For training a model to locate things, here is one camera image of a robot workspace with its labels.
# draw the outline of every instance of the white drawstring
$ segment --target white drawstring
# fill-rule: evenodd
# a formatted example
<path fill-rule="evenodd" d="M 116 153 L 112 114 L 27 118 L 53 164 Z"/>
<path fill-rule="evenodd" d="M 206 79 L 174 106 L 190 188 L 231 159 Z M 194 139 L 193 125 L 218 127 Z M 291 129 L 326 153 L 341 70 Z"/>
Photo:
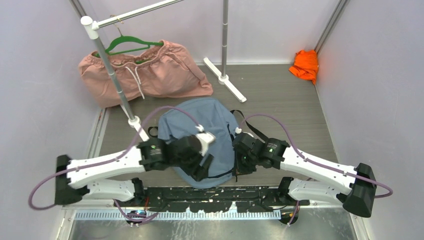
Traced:
<path fill-rule="evenodd" d="M 139 74 L 137 72 L 138 66 L 135 67 L 135 74 L 137 75 L 137 77 L 136 77 L 136 75 L 134 75 L 133 71 L 131 71 L 131 69 L 129 67 L 126 66 L 125 68 L 128 69 L 128 71 L 131 73 L 132 77 L 134 78 L 135 82 L 137 83 L 137 87 L 138 87 L 138 90 L 141 93 L 141 97 L 143 99 L 145 99 L 145 95 L 143 94 L 142 86 L 141 86 L 142 85 L 142 81 L 140 80 Z"/>

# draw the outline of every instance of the pink fabric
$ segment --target pink fabric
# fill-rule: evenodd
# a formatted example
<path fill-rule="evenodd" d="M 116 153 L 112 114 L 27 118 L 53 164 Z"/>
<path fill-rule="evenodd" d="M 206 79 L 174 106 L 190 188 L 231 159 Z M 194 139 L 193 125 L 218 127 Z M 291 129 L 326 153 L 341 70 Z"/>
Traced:
<path fill-rule="evenodd" d="M 141 96 L 134 74 L 138 73 L 144 95 L 157 98 L 210 96 L 213 93 L 206 75 L 193 61 L 189 51 L 180 44 L 162 40 L 163 46 L 154 46 L 140 56 L 117 54 L 109 57 L 117 79 L 128 100 Z M 88 90 L 101 108 L 121 104 L 114 83 L 109 78 L 102 60 L 84 57 L 78 70 Z M 147 60 L 141 64 L 135 61 Z"/>

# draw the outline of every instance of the gray wooden floor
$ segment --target gray wooden floor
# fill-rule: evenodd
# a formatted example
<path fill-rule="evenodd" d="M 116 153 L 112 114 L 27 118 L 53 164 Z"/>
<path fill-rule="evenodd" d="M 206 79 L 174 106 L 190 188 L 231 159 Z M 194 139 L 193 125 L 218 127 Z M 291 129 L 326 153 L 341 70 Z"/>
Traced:
<path fill-rule="evenodd" d="M 297 147 L 317 157 L 336 162 L 336 155 L 330 139 L 323 111 L 318 100 L 315 87 L 310 81 L 298 79 L 289 71 L 289 65 L 229 65 L 227 74 L 230 81 L 244 94 L 247 101 L 240 103 L 230 91 L 218 83 L 218 79 L 207 69 L 200 66 L 207 79 L 213 85 L 212 97 L 217 98 L 229 110 L 238 109 L 245 115 L 255 113 L 271 114 L 280 119 L 289 129 Z M 141 97 L 132 100 L 130 105 L 134 114 L 143 119 L 157 107 L 176 106 L 191 98 L 153 98 Z M 100 155 L 124 150 L 135 135 L 130 128 L 127 117 L 120 107 L 112 107 L 100 150 Z M 157 126 L 158 114 L 149 122 L 149 126 Z M 268 137 L 287 141 L 281 127 L 271 119 L 254 117 L 249 121 Z M 296 173 L 277 169 L 258 167 L 257 172 L 238 177 L 225 186 L 278 185 L 282 177 L 292 176 L 305 179 Z M 127 180 L 138 177 L 149 187 L 188 186 L 172 169 L 150 171 L 114 177 L 116 180 Z"/>

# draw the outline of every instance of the blue bag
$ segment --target blue bag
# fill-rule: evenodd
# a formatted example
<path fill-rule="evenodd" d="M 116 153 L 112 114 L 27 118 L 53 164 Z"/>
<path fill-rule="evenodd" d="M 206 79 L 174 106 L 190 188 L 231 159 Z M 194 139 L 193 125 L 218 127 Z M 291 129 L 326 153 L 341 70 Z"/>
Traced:
<path fill-rule="evenodd" d="M 217 99 L 212 97 L 191 99 L 176 107 L 191 114 L 206 132 L 210 132 L 216 138 L 207 151 L 207 154 L 214 157 L 209 168 L 208 178 L 195 181 L 182 169 L 174 167 L 177 174 L 197 189 L 212 188 L 230 180 L 233 176 L 235 160 L 232 139 L 234 139 L 235 129 L 238 127 L 236 118 Z M 174 139 L 197 134 L 198 130 L 195 126 L 195 123 L 184 113 L 171 109 L 160 117 L 157 137 L 170 143 Z"/>

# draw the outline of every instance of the reflective metal surface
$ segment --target reflective metal surface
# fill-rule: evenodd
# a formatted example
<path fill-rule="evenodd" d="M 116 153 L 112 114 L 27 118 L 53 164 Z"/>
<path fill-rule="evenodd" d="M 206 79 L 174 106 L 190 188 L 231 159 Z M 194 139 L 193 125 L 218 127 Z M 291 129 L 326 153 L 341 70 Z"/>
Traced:
<path fill-rule="evenodd" d="M 123 220 L 75 220 L 70 240 L 357 240 L 342 208 L 301 208 L 291 227 L 278 220 L 153 221 L 129 227 Z"/>

